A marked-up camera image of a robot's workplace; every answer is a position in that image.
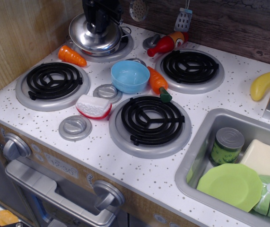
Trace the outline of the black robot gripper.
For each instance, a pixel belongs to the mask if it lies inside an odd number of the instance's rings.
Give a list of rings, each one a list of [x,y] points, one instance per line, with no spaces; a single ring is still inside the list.
[[[82,7],[87,22],[87,29],[102,33],[110,24],[122,21],[123,9],[118,0],[82,0]]]

